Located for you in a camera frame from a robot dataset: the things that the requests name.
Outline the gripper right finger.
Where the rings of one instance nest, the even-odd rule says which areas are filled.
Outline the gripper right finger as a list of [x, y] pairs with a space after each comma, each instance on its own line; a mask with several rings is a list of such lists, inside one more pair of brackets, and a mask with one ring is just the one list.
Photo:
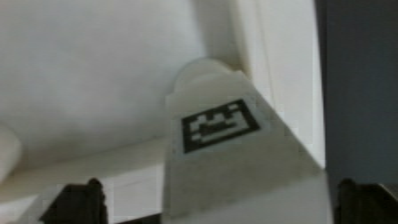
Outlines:
[[398, 184], [345, 179], [338, 190], [337, 224], [398, 224]]

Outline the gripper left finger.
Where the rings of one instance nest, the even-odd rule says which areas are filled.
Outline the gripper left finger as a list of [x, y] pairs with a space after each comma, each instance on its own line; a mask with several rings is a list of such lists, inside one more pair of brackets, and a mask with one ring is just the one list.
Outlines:
[[40, 217], [45, 224], [109, 224], [104, 184], [68, 184]]

